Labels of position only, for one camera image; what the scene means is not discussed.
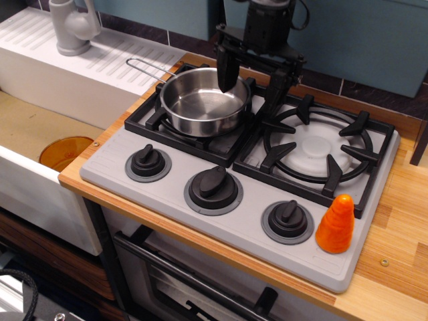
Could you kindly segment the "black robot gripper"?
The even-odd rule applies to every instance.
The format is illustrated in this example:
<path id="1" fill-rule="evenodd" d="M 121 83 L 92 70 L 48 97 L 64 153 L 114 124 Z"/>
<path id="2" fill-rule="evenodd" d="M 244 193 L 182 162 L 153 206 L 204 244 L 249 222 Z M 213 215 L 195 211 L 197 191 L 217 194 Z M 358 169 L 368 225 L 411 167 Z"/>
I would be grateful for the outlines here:
<path id="1" fill-rule="evenodd" d="M 307 27 L 307 19 L 293 23 L 296 1 L 249 1 L 243 28 L 217 26 L 217 79 L 222 92 L 237 83 L 239 67 L 245 65 L 271 74 L 263 113 L 270 114 L 301 77 L 304 55 L 288 44 L 291 30 Z"/>

